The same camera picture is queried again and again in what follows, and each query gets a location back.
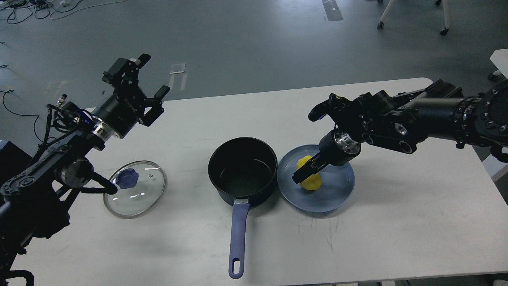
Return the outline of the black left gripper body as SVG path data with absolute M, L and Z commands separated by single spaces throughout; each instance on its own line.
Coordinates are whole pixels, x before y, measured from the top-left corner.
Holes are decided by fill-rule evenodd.
M 147 103 L 147 96 L 139 89 L 116 91 L 91 113 L 111 129 L 114 137 L 124 138 L 135 125 L 145 125 Z

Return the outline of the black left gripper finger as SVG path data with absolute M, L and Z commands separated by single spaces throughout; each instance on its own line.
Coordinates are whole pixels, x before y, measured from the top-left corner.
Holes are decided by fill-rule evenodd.
M 103 82 L 113 88 L 112 96 L 117 96 L 123 89 L 138 89 L 145 95 L 139 87 L 139 70 L 151 59 L 149 54 L 141 54 L 138 58 L 118 58 L 113 65 L 103 72 Z
M 162 85 L 152 98 L 145 98 L 139 109 L 138 122 L 144 126 L 151 126 L 163 113 L 163 99 L 171 88 Z

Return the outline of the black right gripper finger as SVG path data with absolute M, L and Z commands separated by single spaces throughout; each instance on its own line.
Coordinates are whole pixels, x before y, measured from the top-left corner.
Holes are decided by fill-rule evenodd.
M 323 169 L 320 154 L 314 155 L 303 167 L 295 172 L 295 179 L 307 179 L 312 174 L 318 174 Z
M 292 175 L 292 180 L 296 184 L 302 183 L 310 176 L 323 170 L 327 165 L 328 163 L 323 163 L 321 161 L 297 161 L 297 170 Z

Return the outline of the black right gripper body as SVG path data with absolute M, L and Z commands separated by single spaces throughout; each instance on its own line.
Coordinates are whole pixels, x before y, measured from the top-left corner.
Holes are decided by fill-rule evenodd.
M 319 161 L 324 166 L 343 166 L 360 152 L 361 143 L 339 129 L 331 130 L 319 142 Z

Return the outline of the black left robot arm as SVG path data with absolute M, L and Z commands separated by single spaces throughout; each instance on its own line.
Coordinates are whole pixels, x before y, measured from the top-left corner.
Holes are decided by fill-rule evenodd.
M 170 87 L 161 86 L 147 98 L 139 87 L 139 71 L 151 59 L 118 58 L 103 73 L 103 82 L 113 93 L 92 112 L 61 97 L 47 105 L 44 140 L 25 169 L 17 159 L 2 161 L 14 172 L 1 185 L 1 284 L 13 278 L 34 284 L 33 274 L 13 270 L 18 255 L 26 253 L 33 238 L 50 238 L 69 225 L 69 209 L 78 194 L 116 194 L 118 188 L 96 173 L 87 159 L 102 151 L 107 140 L 124 138 L 136 124 L 152 125 L 164 112 L 163 98 Z

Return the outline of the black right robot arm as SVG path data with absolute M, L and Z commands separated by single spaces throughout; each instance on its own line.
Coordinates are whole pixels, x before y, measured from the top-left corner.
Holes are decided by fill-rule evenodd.
M 319 152 L 292 176 L 302 183 L 328 165 L 343 166 L 361 152 L 361 144 L 412 154 L 429 137 L 455 141 L 456 147 L 489 148 L 507 163 L 507 80 L 485 93 L 465 97 L 462 89 L 437 80 L 424 89 L 390 96 L 382 90 L 356 99 L 331 93 L 308 115 L 312 122 L 329 116 L 334 128 L 319 142 Z

